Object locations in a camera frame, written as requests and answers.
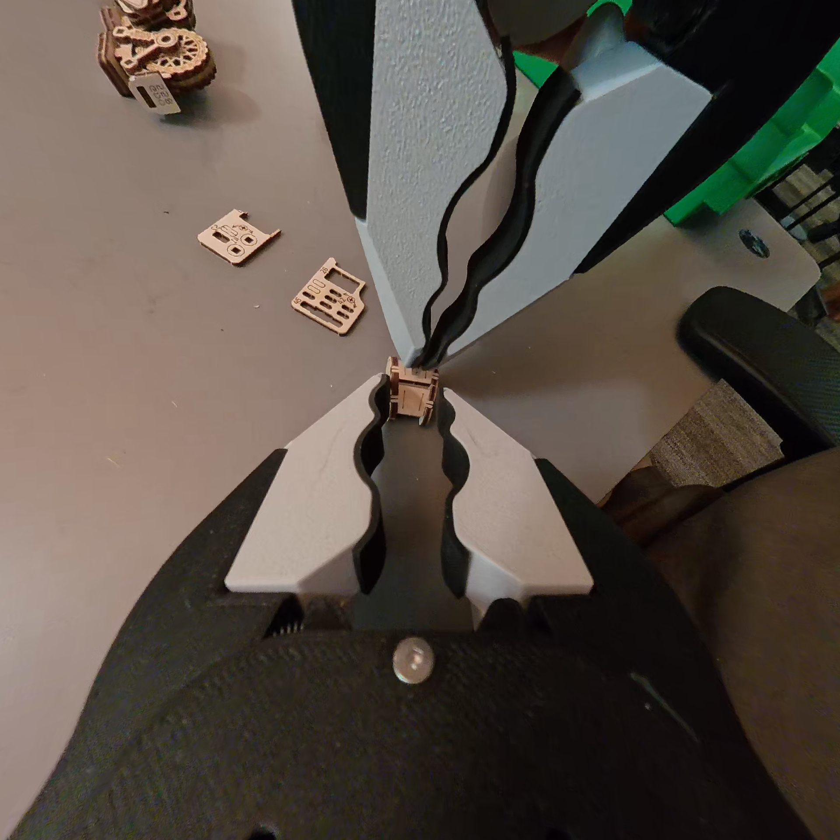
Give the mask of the white paper tag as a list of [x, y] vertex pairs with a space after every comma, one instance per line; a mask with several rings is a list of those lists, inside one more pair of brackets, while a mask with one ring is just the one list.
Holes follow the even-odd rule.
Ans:
[[129, 90], [134, 99], [160, 116], [182, 112], [178, 102], [159, 72], [144, 72], [129, 77]]

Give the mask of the large wooden gear model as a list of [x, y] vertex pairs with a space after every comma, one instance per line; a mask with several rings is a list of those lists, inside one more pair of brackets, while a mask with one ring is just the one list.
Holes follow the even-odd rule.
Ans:
[[193, 1], [117, 1], [100, 8], [98, 64], [118, 94], [130, 98], [130, 78], [157, 72], [174, 95], [209, 86], [217, 68], [195, 31]]

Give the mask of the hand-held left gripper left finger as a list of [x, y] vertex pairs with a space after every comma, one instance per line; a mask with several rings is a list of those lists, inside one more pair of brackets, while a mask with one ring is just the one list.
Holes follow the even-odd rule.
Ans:
[[389, 381], [376, 374], [292, 439], [225, 578], [231, 592], [369, 594], [385, 562]]

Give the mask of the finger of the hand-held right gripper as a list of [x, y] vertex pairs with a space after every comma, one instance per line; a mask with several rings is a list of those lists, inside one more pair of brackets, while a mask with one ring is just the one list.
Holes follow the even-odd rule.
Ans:
[[448, 223], [496, 157], [515, 94], [511, 39], [486, 2], [375, 2], [366, 212], [356, 225], [405, 363], [433, 365]]
[[624, 34], [588, 17], [571, 67], [541, 86], [521, 127], [507, 210], [418, 355], [425, 369], [564, 283], [711, 100]]

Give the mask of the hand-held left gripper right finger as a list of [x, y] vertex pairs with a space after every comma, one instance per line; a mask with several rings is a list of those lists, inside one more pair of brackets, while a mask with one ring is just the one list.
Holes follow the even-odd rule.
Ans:
[[498, 601], [590, 594], [592, 574], [533, 455], [450, 388], [437, 425], [450, 483], [442, 572], [472, 623]]

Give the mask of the wooden puzzle sheet slotted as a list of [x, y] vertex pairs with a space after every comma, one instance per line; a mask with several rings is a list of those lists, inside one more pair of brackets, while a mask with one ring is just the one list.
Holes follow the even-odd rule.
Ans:
[[301, 315], [339, 336], [349, 334], [364, 311], [367, 284], [329, 258], [292, 299]]

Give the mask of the small wooden puzzle block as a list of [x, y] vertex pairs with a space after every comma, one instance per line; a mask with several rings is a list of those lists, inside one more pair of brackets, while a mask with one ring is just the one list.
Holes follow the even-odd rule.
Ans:
[[420, 426], [432, 420], [437, 399], [439, 374], [437, 369], [425, 371], [408, 368], [398, 357], [391, 355], [385, 367], [389, 385], [388, 419], [399, 416], [414, 417]]

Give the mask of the brown hoodie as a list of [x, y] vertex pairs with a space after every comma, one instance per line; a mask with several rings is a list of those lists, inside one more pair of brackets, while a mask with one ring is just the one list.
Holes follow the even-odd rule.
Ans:
[[788, 801], [838, 838], [838, 448], [728, 490], [647, 466], [601, 507], [677, 594]]

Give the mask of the wooden puzzle sheet square holes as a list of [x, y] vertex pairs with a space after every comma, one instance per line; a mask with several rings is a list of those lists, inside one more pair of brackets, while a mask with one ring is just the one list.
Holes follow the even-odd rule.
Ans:
[[196, 239], [231, 266], [242, 266], [281, 233], [280, 229], [263, 232], [249, 222], [247, 212], [233, 209], [201, 231]]

